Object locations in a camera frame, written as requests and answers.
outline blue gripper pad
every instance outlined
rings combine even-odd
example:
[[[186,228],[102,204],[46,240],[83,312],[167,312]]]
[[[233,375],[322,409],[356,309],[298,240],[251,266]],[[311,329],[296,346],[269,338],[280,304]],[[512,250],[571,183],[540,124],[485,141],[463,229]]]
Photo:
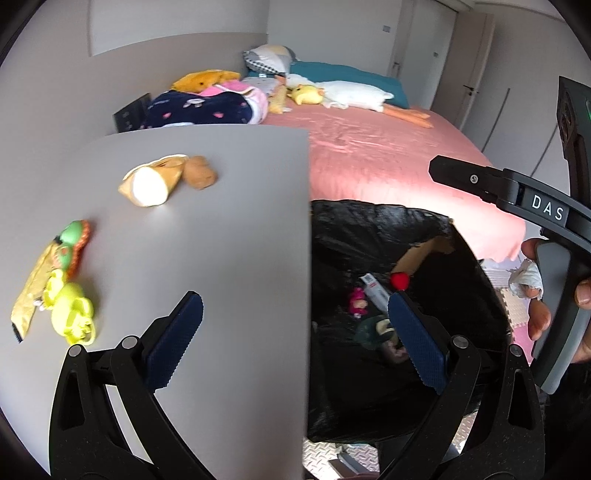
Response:
[[[398,293],[390,297],[388,316],[418,376],[426,386],[433,387],[441,395],[447,386],[446,359],[421,319]]]
[[[181,303],[181,309],[168,318],[166,330],[146,359],[145,383],[151,392],[168,385],[203,320],[203,301],[197,293],[188,293]]]

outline finger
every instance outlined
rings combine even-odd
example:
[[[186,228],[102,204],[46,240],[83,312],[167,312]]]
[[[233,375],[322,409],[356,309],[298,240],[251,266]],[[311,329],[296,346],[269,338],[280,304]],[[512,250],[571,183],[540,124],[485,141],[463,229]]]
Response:
[[[574,299],[581,309],[591,310],[591,281],[583,280],[577,286],[574,294]]]
[[[539,340],[543,331],[550,327],[550,310],[539,300],[530,302],[530,321],[527,332],[533,341]]]
[[[530,238],[521,244],[521,251],[530,260],[535,260],[535,249],[541,241],[541,238]]]
[[[540,294],[540,289],[525,286],[524,293],[529,299],[534,299]]]
[[[591,324],[587,327],[587,331],[573,357],[572,363],[588,362],[589,360],[591,360]]]

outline brown potato toy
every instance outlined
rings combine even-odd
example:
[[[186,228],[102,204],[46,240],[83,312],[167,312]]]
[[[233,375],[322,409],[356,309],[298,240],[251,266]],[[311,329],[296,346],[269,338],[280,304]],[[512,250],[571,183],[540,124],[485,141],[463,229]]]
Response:
[[[216,183],[217,173],[209,166],[205,157],[197,155],[185,162],[183,180],[194,189],[203,190]]]

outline gray checkered pillow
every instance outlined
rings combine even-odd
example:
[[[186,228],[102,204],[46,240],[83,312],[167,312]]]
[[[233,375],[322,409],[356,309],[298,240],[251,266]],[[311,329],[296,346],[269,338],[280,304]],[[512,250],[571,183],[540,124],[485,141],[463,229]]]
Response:
[[[246,66],[255,72],[271,75],[288,75],[296,55],[282,45],[262,45],[243,52]]]

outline pink plush toy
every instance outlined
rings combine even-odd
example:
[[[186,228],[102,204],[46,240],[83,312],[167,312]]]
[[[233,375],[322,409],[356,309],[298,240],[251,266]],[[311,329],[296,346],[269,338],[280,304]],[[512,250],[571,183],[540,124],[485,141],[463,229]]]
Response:
[[[361,318],[367,314],[368,302],[365,300],[365,293],[360,287],[355,287],[349,296],[349,313],[355,318]]]

